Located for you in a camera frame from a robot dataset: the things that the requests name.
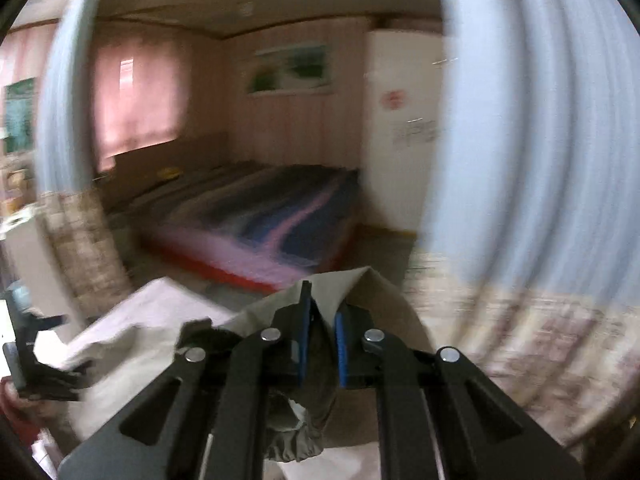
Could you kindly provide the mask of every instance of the yellow object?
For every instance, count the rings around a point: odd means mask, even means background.
[[[180,168],[176,168],[175,166],[162,168],[162,170],[158,171],[158,178],[160,180],[173,180],[174,178],[178,178],[181,175],[182,170]]]

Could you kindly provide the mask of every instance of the red sticker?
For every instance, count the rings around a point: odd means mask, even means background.
[[[380,104],[388,110],[399,110],[404,106],[405,97],[404,90],[391,90],[382,94]]]

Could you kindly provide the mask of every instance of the white curtain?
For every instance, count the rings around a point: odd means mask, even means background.
[[[98,1],[69,1],[49,51],[36,125],[40,193],[91,188],[94,154],[88,63]]]
[[[98,0],[71,0],[49,52],[38,101],[36,185],[66,282],[86,318],[130,293],[130,283],[92,186],[89,49]]]
[[[406,293],[560,442],[638,382],[640,38],[617,0],[444,0],[434,200]]]

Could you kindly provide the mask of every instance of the framed painting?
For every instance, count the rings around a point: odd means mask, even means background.
[[[327,47],[309,43],[259,50],[249,75],[252,95],[329,92]]]
[[[33,149],[35,79],[24,79],[4,88],[4,151]]]

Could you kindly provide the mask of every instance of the window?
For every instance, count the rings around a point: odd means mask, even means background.
[[[133,58],[120,62],[120,90],[133,86]]]
[[[98,169],[114,155],[175,139],[183,128],[188,71],[175,38],[106,27],[96,38],[94,113]]]

